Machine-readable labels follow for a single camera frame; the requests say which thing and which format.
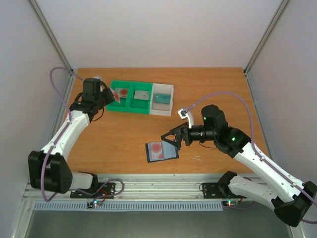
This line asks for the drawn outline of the dark blue card holder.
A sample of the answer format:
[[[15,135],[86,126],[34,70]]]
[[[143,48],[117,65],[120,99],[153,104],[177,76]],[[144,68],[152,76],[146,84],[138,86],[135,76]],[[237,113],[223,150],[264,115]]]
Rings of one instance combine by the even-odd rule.
[[[147,162],[148,163],[153,163],[153,162],[160,162],[160,161],[166,161],[166,160],[171,160],[171,159],[178,159],[179,158],[179,153],[178,150],[176,150],[176,148],[164,141],[160,141],[162,143],[162,149],[163,149],[163,155],[164,155],[164,159],[163,160],[159,160],[159,161],[150,161],[149,160],[149,148],[148,148],[148,144],[145,144],[145,149],[146,149],[146,155],[147,155]]]

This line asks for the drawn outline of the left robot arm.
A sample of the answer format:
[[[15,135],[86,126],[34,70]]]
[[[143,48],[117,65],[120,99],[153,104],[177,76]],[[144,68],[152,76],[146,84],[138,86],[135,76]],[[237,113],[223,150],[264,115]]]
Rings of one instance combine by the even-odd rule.
[[[114,102],[113,91],[100,77],[86,78],[83,91],[70,106],[64,123],[53,138],[40,150],[28,156],[30,185],[32,188],[54,193],[81,189],[88,197],[99,194],[96,175],[71,171],[67,159],[80,134],[105,106]]]

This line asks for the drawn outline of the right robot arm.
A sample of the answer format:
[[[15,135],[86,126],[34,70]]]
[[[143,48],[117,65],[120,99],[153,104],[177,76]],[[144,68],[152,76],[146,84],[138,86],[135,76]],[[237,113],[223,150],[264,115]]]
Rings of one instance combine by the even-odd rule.
[[[314,203],[317,186],[302,182],[290,175],[265,153],[243,131],[228,125],[225,114],[215,105],[202,108],[202,125],[194,125],[190,112],[179,110],[178,114],[188,122],[171,129],[161,139],[176,148],[185,142],[204,143],[213,141],[216,148],[229,157],[244,164],[266,184],[250,181],[234,172],[227,171],[217,182],[224,197],[243,196],[271,209],[285,224],[297,227]]]

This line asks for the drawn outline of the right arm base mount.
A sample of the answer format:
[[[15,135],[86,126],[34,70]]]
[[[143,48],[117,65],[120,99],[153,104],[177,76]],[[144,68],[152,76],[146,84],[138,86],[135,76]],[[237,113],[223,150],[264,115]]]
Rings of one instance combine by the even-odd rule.
[[[245,198],[239,195],[223,195],[215,182],[205,182],[199,185],[199,190],[203,193],[204,199],[240,199]]]

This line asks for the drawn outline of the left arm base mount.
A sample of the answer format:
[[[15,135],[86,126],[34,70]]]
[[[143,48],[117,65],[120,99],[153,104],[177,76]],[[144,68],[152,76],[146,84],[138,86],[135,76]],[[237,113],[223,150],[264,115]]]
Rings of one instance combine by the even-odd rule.
[[[116,184],[114,181],[103,184],[99,182],[97,185],[89,189],[77,189],[70,193],[72,199],[100,199],[110,198],[113,199],[116,193]]]

